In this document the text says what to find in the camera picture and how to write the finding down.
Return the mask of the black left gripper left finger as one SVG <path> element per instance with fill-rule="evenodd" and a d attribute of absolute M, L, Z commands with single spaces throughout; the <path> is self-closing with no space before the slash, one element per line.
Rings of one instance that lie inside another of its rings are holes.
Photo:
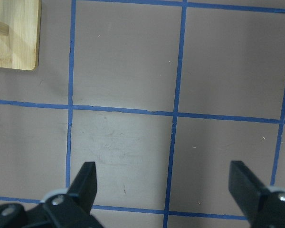
<path fill-rule="evenodd" d="M 43 203 L 43 210 L 55 228 L 95 228 L 90 214 L 96 197 L 96 165 L 84 162 L 70 187 L 56 190 Z"/>

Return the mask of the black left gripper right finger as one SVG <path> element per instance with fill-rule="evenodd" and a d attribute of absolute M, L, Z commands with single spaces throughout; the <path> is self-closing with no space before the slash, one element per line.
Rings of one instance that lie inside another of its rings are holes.
<path fill-rule="evenodd" d="M 228 190 L 251 228 L 285 228 L 285 189 L 265 185 L 242 161 L 231 161 Z"/>

